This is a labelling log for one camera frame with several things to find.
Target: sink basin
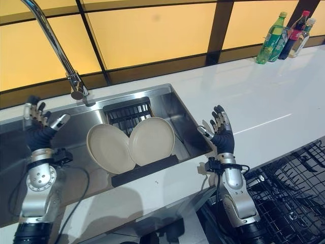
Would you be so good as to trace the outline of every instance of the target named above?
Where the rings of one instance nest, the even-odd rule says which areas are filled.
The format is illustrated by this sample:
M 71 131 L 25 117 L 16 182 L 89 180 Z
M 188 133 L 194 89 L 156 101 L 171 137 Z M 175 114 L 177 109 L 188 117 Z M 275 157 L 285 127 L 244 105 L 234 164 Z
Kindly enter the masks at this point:
M 175 146 L 172 156 L 164 159 L 163 164 L 157 164 L 157 167 L 152 166 L 150 170 L 146 170 L 147 174 L 212 150 L 203 136 L 196 130 L 196 122 L 169 84 L 98 99 L 92 107 L 79 105 L 72 108 L 58 108 L 52 113 L 52 119 L 64 113 L 70 114 L 71 119 L 57 133 L 52 141 L 52 146 L 70 151 L 74 158 L 70 165 L 83 167 L 89 172 L 90 186 L 86 197 L 113 188 L 112 178 L 114 177 L 114 174 L 108 173 L 91 159 L 86 147 L 87 132 L 94 125 L 107 123 L 107 117 L 102 110 L 104 106 L 142 97 L 150 99 L 154 116 L 164 118 L 175 132 Z M 0 195 L 2 199 L 0 201 L 0 226 L 17 221 L 17 217 L 8 212 L 8 199 L 25 172 L 29 151 L 23 142 L 20 119 L 0 126 Z M 86 181 L 81 170 L 67 169 L 66 175 L 66 184 L 62 193 L 63 205 L 68 205 L 79 199 Z M 124 175 L 123 179 L 127 180 L 128 175 Z M 25 184 L 21 184 L 17 191 L 18 194 L 14 194 L 11 201 L 11 209 L 16 213 L 20 212 L 25 188 Z

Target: bottle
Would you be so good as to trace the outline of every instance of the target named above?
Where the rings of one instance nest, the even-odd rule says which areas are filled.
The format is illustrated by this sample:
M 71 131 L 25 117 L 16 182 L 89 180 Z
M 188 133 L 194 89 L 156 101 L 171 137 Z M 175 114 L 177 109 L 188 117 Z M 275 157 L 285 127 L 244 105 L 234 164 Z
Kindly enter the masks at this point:
M 265 64 L 268 61 L 273 51 L 273 48 L 275 47 L 275 45 L 277 44 L 281 36 L 282 29 L 283 29 L 283 22 L 286 15 L 287 15 L 286 12 L 281 12 L 278 20 L 269 29 L 264 44 L 261 50 L 259 51 L 259 54 L 256 57 L 256 63 Z
M 288 57 L 291 48 L 293 47 L 295 41 L 298 39 L 298 37 L 300 36 L 302 30 L 304 29 L 304 27 L 306 25 L 306 20 L 307 20 L 307 17 L 309 16 L 309 14 L 310 14 L 309 11 L 304 10 L 300 19 L 298 19 L 292 25 L 291 35 L 290 35 L 288 41 L 286 42 L 282 52 L 280 53 L 279 59 L 286 59 Z
M 280 36 L 280 39 L 278 43 L 275 45 L 275 48 L 273 48 L 272 54 L 269 57 L 269 62 L 274 62 L 278 59 L 278 56 L 282 52 L 286 42 L 288 41 L 288 37 L 291 34 L 291 28 L 290 27 L 284 27 Z
M 294 43 L 292 49 L 290 50 L 289 57 L 297 57 L 300 50 L 305 46 L 306 42 L 309 39 L 309 31 L 313 27 L 315 19 L 307 19 L 306 26 L 304 30 L 301 32 L 301 35 L 298 37 L 298 40 Z

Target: dish rack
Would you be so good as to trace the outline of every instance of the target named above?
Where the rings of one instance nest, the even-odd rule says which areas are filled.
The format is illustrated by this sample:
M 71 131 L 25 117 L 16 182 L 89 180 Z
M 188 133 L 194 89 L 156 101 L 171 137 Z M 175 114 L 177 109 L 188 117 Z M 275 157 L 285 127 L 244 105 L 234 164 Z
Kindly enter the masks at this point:
M 275 243 L 325 239 L 325 146 L 314 141 L 246 176 L 248 192 Z
M 132 99 L 103 107 L 107 122 L 122 130 L 128 137 L 141 121 L 154 117 L 148 97 Z
M 103 112 L 108 124 L 116 126 L 128 137 L 130 137 L 132 130 L 138 123 L 147 118 L 154 117 L 148 97 L 106 105 L 103 107 Z M 176 155 L 171 155 L 145 166 L 136 165 L 133 170 L 113 176 L 111 183 L 113 187 L 118 187 L 178 163 L 179 161 Z

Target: faucet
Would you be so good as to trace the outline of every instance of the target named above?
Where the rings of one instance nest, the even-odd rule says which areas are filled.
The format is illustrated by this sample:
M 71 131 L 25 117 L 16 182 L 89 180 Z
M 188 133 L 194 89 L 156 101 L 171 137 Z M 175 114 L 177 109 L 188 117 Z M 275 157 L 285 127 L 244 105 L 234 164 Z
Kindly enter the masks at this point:
M 75 100 L 86 100 L 86 96 L 89 95 L 88 89 L 80 78 L 80 75 L 69 62 L 66 54 L 64 53 L 59 41 L 57 40 L 50 23 L 47 21 L 42 9 L 34 0 L 21 0 L 34 14 L 36 20 L 40 24 L 44 34 L 53 47 L 56 55 L 60 59 L 64 69 L 66 70 L 66 76 L 71 86 L 71 97 Z

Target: beige plate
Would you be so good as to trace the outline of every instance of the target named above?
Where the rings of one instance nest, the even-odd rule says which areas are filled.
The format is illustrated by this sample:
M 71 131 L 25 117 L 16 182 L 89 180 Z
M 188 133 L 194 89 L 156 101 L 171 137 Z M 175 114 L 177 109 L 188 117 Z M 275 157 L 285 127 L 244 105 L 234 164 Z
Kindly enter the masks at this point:
M 115 126 L 100 124 L 87 134 L 87 148 L 92 159 L 105 170 L 121 174 L 132 170 L 135 162 L 128 152 L 129 138 Z
M 133 161 L 144 166 L 170 156 L 174 143 L 175 134 L 168 122 L 152 117 L 141 121 L 133 129 L 128 148 Z

